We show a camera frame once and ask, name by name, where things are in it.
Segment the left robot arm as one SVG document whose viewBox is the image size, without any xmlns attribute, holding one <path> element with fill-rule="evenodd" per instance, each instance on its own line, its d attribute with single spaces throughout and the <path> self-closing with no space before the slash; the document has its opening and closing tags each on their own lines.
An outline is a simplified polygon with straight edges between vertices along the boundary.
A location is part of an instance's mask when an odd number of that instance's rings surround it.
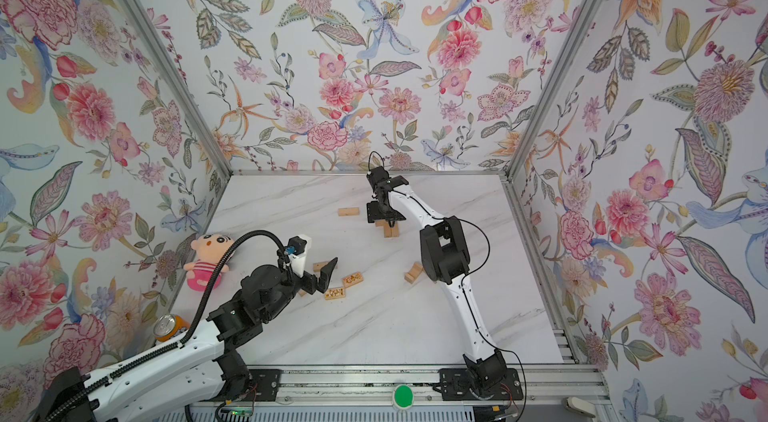
<svg viewBox="0 0 768 422">
<path fill-rule="evenodd" d="M 261 265 L 197 327 L 112 369 L 55 377 L 35 421 L 150 421 L 185 405 L 235 399 L 255 386 L 239 347 L 257 337 L 301 291 L 325 292 L 337 261 L 318 275 Z"/>
</svg>

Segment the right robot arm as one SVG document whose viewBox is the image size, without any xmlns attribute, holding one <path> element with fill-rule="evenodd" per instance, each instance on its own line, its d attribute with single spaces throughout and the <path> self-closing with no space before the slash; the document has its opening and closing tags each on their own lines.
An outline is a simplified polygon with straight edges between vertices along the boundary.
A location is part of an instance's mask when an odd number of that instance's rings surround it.
<svg viewBox="0 0 768 422">
<path fill-rule="evenodd" d="M 373 182 L 371 189 L 373 200 L 366 205 L 370 223 L 384 222 L 390 228 L 408 219 L 418 223 L 421 266 L 443 290 L 462 330 L 467 391 L 488 400 L 492 390 L 502 384 L 507 363 L 492 341 L 473 294 L 463 220 L 431 208 L 401 176 Z"/>
</svg>

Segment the printed wood block lower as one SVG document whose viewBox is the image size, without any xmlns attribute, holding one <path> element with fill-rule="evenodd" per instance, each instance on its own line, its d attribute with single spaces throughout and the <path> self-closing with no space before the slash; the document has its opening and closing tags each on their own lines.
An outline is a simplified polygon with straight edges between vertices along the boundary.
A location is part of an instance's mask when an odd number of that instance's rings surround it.
<svg viewBox="0 0 768 422">
<path fill-rule="evenodd" d="M 324 293 L 325 300 L 339 300 L 346 297 L 346 289 L 344 287 L 328 288 Z"/>
</svg>

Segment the printed wood block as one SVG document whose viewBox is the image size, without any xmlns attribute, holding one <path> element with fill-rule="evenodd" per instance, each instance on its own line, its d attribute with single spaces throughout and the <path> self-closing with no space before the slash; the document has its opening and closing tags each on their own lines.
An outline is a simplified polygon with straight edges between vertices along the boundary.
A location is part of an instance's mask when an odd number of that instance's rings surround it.
<svg viewBox="0 0 768 422">
<path fill-rule="evenodd" d="M 357 285 L 361 283 L 364 280 L 364 277 L 361 272 L 355 272 L 350 275 L 345 276 L 342 279 L 342 284 L 344 288 L 349 288 L 354 285 Z"/>
<path fill-rule="evenodd" d="M 346 297 L 346 289 L 344 287 L 328 288 L 324 293 L 325 300 L 339 300 Z"/>
</svg>

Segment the printed wood block upper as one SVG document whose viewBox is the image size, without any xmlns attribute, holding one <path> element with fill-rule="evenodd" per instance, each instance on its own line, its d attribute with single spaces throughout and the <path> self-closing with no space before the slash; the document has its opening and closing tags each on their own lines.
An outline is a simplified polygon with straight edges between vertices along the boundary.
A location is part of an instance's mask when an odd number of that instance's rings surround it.
<svg viewBox="0 0 768 422">
<path fill-rule="evenodd" d="M 361 283 L 364 280 L 364 277 L 361 272 L 355 272 L 350 275 L 345 276 L 342 279 L 342 284 L 344 288 L 349 288 L 354 285 L 357 285 Z"/>
</svg>

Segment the wood arch block left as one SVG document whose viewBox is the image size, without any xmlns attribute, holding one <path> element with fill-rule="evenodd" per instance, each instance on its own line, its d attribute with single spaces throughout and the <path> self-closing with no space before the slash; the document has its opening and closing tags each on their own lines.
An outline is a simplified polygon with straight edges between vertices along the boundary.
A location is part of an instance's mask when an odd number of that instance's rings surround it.
<svg viewBox="0 0 768 422">
<path fill-rule="evenodd" d="M 423 273 L 423 266 L 416 262 L 414 263 L 411 268 L 404 274 L 404 279 L 409 283 L 413 284 L 419 276 Z"/>
</svg>

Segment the pink plush doll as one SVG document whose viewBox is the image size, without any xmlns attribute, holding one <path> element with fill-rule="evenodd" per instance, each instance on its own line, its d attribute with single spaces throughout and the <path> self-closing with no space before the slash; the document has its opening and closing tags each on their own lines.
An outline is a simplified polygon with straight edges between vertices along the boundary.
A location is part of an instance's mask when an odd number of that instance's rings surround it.
<svg viewBox="0 0 768 422">
<path fill-rule="evenodd" d="M 190 244 L 195 257 L 183 266 L 187 286 L 193 291 L 204 292 L 222 256 L 234 240 L 225 234 L 205 234 Z"/>
</svg>

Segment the orange drink can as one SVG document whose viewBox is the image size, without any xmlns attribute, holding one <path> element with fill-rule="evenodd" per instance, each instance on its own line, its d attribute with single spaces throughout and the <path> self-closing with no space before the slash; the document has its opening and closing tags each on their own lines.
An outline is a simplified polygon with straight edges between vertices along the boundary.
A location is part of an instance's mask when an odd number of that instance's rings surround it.
<svg viewBox="0 0 768 422">
<path fill-rule="evenodd" d="M 152 334 L 157 342 L 165 342 L 178 333 L 187 330 L 189 323 L 175 314 L 165 314 L 154 324 Z"/>
</svg>

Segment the green round button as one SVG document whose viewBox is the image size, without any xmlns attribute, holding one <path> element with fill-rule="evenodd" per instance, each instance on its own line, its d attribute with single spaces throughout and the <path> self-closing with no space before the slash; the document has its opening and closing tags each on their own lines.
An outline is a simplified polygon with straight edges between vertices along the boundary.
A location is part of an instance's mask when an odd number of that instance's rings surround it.
<svg viewBox="0 0 768 422">
<path fill-rule="evenodd" d="M 413 389 L 405 384 L 394 387 L 392 392 L 392 405 L 397 410 L 408 410 L 415 402 Z"/>
</svg>

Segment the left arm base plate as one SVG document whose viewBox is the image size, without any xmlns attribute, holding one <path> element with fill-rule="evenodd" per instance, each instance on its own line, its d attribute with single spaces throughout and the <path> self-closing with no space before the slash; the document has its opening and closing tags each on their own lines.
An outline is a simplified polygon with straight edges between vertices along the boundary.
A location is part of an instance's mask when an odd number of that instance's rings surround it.
<svg viewBox="0 0 768 422">
<path fill-rule="evenodd" d="M 242 390 L 232 401 L 276 402 L 283 371 L 281 369 L 251 369 Z"/>
</svg>

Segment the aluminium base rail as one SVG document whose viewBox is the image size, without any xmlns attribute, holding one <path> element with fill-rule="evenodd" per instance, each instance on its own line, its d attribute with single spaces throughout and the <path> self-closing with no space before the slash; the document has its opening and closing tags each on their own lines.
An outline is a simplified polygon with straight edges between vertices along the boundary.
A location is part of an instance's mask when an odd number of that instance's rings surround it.
<svg viewBox="0 0 768 422">
<path fill-rule="evenodd" d="M 523 382 L 522 401 L 443 401 L 433 389 L 441 368 L 464 365 L 287 365 L 253 366 L 251 369 L 281 369 L 283 375 L 276 402 L 233 401 L 232 407 L 245 406 L 392 406 L 395 386 L 405 384 L 413 389 L 417 406 L 459 404 L 465 406 L 558 405 L 575 397 L 595 405 L 608 405 L 610 397 L 603 376 L 597 369 L 573 364 L 515 364 Z"/>
</svg>

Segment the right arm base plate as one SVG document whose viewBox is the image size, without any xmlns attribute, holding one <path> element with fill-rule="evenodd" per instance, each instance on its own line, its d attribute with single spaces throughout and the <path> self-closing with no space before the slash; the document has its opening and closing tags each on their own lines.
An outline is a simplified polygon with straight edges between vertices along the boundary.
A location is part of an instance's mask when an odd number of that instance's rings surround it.
<svg viewBox="0 0 768 422">
<path fill-rule="evenodd" d="M 507 368 L 503 374 L 491 376 L 488 380 L 475 377 L 466 367 L 441 368 L 438 382 L 433 386 L 443 401 L 522 401 L 523 382 L 518 371 Z"/>
</svg>

